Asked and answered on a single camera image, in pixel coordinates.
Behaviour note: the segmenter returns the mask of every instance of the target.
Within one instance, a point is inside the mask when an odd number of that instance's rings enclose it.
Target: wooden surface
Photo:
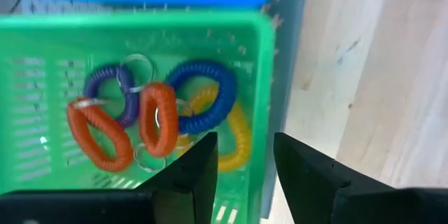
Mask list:
[[[285,131],[395,187],[448,186],[448,0],[306,0]],[[269,221],[292,223],[277,184]]]

